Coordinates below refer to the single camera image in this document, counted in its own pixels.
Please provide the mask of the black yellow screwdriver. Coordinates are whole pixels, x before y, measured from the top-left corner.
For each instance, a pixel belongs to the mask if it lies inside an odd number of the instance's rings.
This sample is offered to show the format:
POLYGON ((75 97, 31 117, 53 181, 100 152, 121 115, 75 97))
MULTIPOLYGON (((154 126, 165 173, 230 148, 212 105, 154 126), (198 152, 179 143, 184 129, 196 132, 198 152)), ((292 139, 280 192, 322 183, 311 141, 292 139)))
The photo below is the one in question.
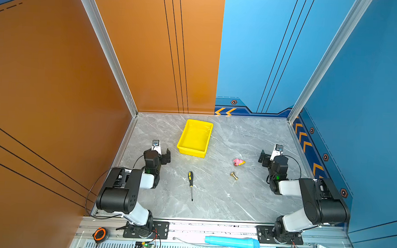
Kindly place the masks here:
POLYGON ((189 171, 188 173, 188 179, 189 179, 189 186, 190 186, 190 190, 191 190, 191 201, 194 201, 194 197, 193 197, 193 179, 194 179, 194 174, 192 171, 189 171))

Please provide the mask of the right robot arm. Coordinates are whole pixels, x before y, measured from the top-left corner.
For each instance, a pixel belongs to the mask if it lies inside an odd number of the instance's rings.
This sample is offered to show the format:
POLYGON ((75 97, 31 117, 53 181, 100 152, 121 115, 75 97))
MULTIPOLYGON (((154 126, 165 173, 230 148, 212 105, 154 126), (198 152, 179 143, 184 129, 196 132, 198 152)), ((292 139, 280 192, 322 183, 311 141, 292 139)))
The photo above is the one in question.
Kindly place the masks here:
POLYGON ((260 243, 302 243, 302 232, 320 225, 348 223, 350 211, 330 179, 288 179, 288 157, 281 151, 261 152, 259 160, 268 169, 267 184, 277 196, 296 196, 302 199, 302 208, 279 216, 274 225, 258 226, 260 243))

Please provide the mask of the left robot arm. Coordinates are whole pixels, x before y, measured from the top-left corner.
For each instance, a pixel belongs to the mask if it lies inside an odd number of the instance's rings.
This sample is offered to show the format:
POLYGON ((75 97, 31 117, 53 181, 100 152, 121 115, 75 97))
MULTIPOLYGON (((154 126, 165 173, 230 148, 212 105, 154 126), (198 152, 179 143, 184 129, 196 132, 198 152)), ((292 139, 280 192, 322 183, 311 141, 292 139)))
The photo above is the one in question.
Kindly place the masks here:
POLYGON ((143 153, 141 169, 112 168, 96 199, 96 208, 127 220, 124 229, 147 238, 154 231, 153 215, 138 203, 141 189, 155 189, 160 181, 161 166, 171 162, 171 152, 161 154, 148 149, 143 153))

